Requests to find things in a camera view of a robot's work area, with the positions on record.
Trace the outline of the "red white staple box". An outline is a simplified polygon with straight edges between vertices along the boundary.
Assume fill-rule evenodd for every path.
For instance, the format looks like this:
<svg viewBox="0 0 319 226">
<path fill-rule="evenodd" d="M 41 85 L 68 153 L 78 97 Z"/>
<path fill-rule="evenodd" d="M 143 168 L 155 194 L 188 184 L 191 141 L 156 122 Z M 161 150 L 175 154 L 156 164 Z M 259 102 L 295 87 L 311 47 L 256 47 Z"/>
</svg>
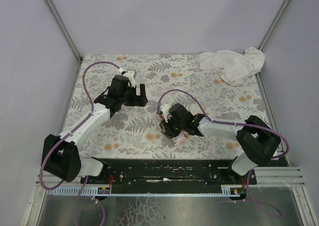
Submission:
<svg viewBox="0 0 319 226">
<path fill-rule="evenodd" d="M 187 137 L 187 134 L 184 131 L 182 131 L 178 136 L 172 138 L 173 144 L 174 145 L 180 144 L 186 139 L 186 137 Z"/>
</svg>

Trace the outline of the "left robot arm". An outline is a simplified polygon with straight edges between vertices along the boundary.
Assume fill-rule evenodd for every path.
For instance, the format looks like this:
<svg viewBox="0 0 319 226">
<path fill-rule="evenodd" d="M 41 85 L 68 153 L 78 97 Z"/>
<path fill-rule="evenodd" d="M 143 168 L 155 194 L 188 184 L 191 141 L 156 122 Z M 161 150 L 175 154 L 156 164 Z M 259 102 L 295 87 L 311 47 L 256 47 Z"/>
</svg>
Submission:
<svg viewBox="0 0 319 226">
<path fill-rule="evenodd" d="M 68 130 L 44 140 L 41 173 L 48 172 L 65 182 L 80 176 L 99 176 L 103 163 L 92 157 L 81 157 L 80 148 L 103 123 L 122 106 L 144 107 L 147 102 L 146 87 L 133 86 L 133 79 L 116 75 L 111 85 L 94 101 L 93 108 Z"/>
</svg>

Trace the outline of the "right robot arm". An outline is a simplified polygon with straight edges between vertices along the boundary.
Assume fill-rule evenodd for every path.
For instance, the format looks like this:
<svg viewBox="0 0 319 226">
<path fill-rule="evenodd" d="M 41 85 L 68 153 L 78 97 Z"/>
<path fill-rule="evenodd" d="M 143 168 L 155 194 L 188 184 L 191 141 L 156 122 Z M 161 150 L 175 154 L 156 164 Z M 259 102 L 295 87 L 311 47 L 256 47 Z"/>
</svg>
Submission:
<svg viewBox="0 0 319 226">
<path fill-rule="evenodd" d="M 182 132 L 196 136 L 215 136 L 237 141 L 243 153 L 235 157 L 230 170 L 240 176 L 256 166 L 267 166 L 281 139 L 257 116 L 245 121 L 209 120 L 204 114 L 193 115 L 183 105 L 163 104 L 157 111 L 162 133 L 172 139 Z"/>
</svg>

